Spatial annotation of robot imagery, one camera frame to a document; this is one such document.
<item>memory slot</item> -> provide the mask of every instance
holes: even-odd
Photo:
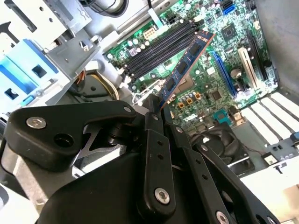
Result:
[[[194,36],[189,36],[187,39],[181,40],[180,42],[174,44],[171,48],[168,48],[166,51],[162,52],[161,55],[156,56],[156,58],[154,58],[152,61],[146,62],[146,64],[140,67],[138,70],[132,68],[132,70],[130,70],[130,73],[134,74],[134,79],[138,79],[144,76],[161,63],[167,61],[169,58],[175,56],[180,51],[186,49],[193,39]]]
[[[155,54],[156,52],[160,52],[162,49],[164,49],[169,44],[172,44],[174,41],[183,38],[184,36],[186,36],[186,33],[190,34],[195,31],[196,28],[192,27],[192,24],[187,21],[186,24],[182,24],[176,30],[173,30],[167,36],[157,41],[152,46],[148,47],[143,52],[139,53],[134,58],[132,58],[127,63],[127,67],[136,66],[137,64],[139,64],[140,60],[147,60],[149,57],[153,57],[153,54]]]

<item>screw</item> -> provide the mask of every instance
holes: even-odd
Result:
[[[131,110],[130,108],[126,107],[126,106],[125,106],[123,109],[124,109],[126,112],[129,112],[129,113],[132,112],[132,110]]]
[[[271,217],[268,216],[267,218],[271,224],[276,224],[276,222]]]
[[[162,204],[168,204],[170,201],[169,194],[163,188],[157,188],[155,190],[155,197]]]
[[[183,133],[183,130],[180,127],[176,127],[176,130],[180,133]]]
[[[42,129],[45,128],[47,123],[44,118],[32,117],[26,120],[26,124],[34,129]]]
[[[229,224],[228,218],[221,211],[216,212],[216,217],[220,224]]]
[[[153,119],[159,120],[159,118],[156,115],[152,114],[151,116],[153,117]]]
[[[207,147],[202,145],[201,148],[204,150],[204,151],[207,151]]]

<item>gray metal panel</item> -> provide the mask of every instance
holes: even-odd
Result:
[[[280,85],[299,93],[299,1],[256,0]]]

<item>black pcie slot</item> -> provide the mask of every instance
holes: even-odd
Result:
[[[154,61],[157,60],[157,58],[159,58],[161,55],[164,55],[165,53],[167,53],[170,49],[173,48],[173,46],[177,43],[177,42],[181,42],[183,40],[188,39],[189,37],[194,37],[195,34],[192,30],[185,32],[183,36],[180,36],[178,38],[175,38],[174,40],[171,40],[171,42],[168,42],[167,44],[161,46],[159,49],[157,49],[156,51],[152,51],[151,55],[149,57],[141,57],[138,60],[138,63],[136,64],[132,64],[126,67],[127,71],[129,73],[132,73],[131,69],[137,70],[140,67],[144,67],[144,66],[148,66],[149,64],[153,63]]]
[[[257,70],[262,75],[263,80],[266,81],[269,77],[268,77],[266,69],[263,65],[262,59],[260,57],[258,47],[256,44],[256,40],[254,39],[253,35],[250,33],[249,30],[247,30],[247,38],[249,41],[249,46],[251,48],[252,54],[256,58],[256,61],[257,61]]]
[[[134,58],[132,58],[127,63],[127,66],[132,67],[132,66],[136,65],[137,63],[139,63],[139,61],[141,59],[145,60],[146,57],[151,56],[151,54],[153,52],[155,52],[155,50],[159,50],[162,46],[164,46],[166,43],[171,42],[173,39],[180,38],[180,36],[183,35],[186,30],[190,30],[190,29],[192,29],[192,24],[189,21],[185,21],[183,24],[181,24],[175,30],[173,30],[169,34],[167,34],[167,36],[165,36],[161,40],[157,41],[152,46],[150,46],[149,48],[145,49],[143,52],[139,53]]]
[[[183,39],[180,42],[177,42],[171,48],[169,48],[166,52],[163,52],[160,57],[158,56],[157,59],[155,59],[152,62],[147,63],[145,66],[142,66],[138,70],[135,70],[134,68],[132,68],[131,73],[134,74],[134,79],[132,81],[134,82],[136,79],[138,79],[138,78],[144,76],[145,74],[149,73],[150,71],[152,71],[154,68],[156,68],[161,63],[167,61],[167,59],[175,56],[180,51],[186,49],[189,46],[189,44],[192,42],[193,39],[194,39],[194,36],[189,36],[189,38]]]

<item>ram module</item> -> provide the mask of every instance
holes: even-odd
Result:
[[[204,30],[200,30],[196,33],[196,37],[174,67],[173,71],[161,88],[161,91],[158,93],[158,96],[160,97],[160,109],[167,104],[167,101],[172,96],[172,93],[175,91],[177,86],[179,86],[183,78],[189,73],[190,69],[197,62],[201,54],[206,50],[214,36],[215,34]]]

